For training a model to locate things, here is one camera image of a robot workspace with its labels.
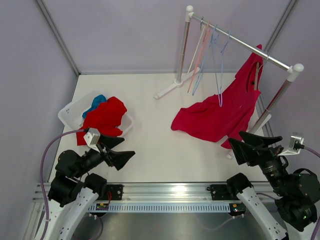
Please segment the grey clothes hanger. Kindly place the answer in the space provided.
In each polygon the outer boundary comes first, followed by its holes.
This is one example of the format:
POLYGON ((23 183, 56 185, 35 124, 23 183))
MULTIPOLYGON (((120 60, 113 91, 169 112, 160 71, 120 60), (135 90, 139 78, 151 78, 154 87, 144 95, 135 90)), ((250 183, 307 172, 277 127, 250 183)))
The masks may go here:
POLYGON ((258 89, 260 69, 269 61, 269 58, 270 58, 269 53, 268 52, 266 53, 267 53, 267 58, 262 61, 262 64, 260 64, 259 62, 256 63, 256 69, 255 69, 255 75, 254 75, 254 81, 253 81, 253 86, 255 91, 258 89))

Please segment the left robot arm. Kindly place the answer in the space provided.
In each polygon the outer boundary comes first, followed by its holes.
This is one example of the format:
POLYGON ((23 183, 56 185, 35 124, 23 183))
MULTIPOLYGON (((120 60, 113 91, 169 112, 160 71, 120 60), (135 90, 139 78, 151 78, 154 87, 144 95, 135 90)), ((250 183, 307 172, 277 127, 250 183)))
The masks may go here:
POLYGON ((121 184, 108 185, 105 178, 90 170, 105 163, 119 171, 135 152, 114 151, 113 148, 125 139, 96 133, 93 128, 87 130, 84 140, 89 150, 83 155, 71 149, 59 155, 49 191, 45 190, 43 182, 40 184, 45 216, 34 237, 36 240, 70 240, 95 201, 107 201, 99 207, 107 210, 112 200, 122 199, 121 184))

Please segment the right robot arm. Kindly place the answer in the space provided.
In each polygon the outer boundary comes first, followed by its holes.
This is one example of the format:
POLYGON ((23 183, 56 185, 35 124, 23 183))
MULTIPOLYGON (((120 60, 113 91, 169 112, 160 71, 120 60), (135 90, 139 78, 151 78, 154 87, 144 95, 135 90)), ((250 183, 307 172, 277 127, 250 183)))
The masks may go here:
POLYGON ((320 200, 320 181, 309 169, 299 168, 287 172, 287 156, 298 155, 307 150, 319 153, 305 145, 297 133, 290 136, 289 145, 272 145, 283 138, 264 137, 240 131, 240 140, 229 138, 235 159, 239 165, 258 166, 277 195, 274 203, 285 228, 281 227, 269 210, 261 203, 259 193, 243 173, 229 178, 226 193, 232 199, 239 199, 258 222, 269 240, 314 240, 320 229, 320 217, 316 203, 320 200))

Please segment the crimson t shirt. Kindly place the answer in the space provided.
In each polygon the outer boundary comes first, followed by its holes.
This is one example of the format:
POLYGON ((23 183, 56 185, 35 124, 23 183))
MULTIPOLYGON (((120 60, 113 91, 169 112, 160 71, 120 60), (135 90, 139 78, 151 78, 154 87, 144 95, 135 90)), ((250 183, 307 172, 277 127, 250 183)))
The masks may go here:
POLYGON ((263 58, 252 53, 223 92, 222 107, 215 94, 190 107, 181 108, 171 124, 171 130, 213 143, 225 136, 241 141, 239 132, 247 131, 261 94, 259 89, 254 90, 253 85, 257 63, 262 64, 263 58))

